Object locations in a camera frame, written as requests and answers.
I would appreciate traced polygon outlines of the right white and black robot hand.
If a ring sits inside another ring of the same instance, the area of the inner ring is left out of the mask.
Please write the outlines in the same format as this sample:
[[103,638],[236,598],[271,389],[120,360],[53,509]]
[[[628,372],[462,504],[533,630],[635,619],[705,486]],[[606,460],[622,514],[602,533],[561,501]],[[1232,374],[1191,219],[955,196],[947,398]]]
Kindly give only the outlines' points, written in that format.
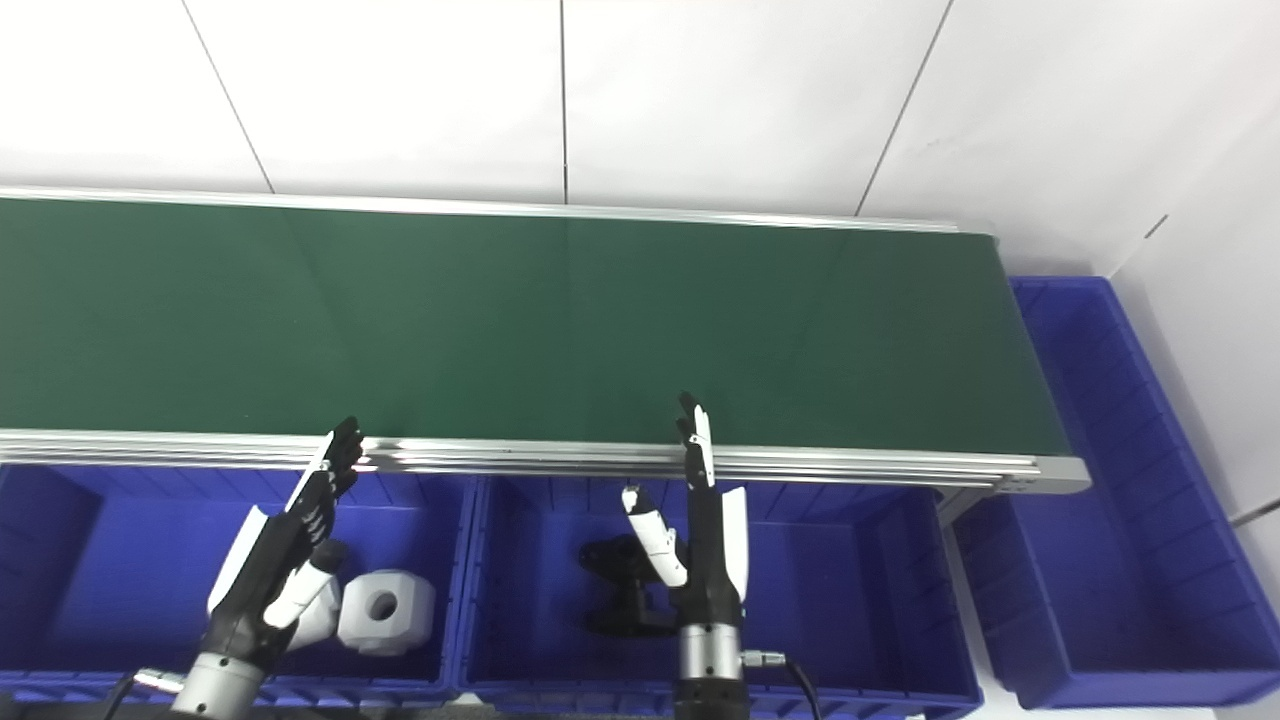
[[719,482],[709,413],[689,392],[678,402],[687,536],[641,486],[622,489],[623,511],[657,580],[675,592],[681,626],[740,626],[750,561],[745,489]]

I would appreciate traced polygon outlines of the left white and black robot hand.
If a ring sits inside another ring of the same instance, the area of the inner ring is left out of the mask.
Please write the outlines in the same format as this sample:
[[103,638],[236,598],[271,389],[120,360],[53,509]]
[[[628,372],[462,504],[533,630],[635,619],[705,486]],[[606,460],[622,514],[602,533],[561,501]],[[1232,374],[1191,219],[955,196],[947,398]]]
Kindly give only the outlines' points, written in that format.
[[270,673],[294,638],[305,610],[337,574],[346,546],[333,539],[337,505],[358,478],[358,420],[326,436],[285,509],[266,518],[239,571],[210,614],[200,650]]

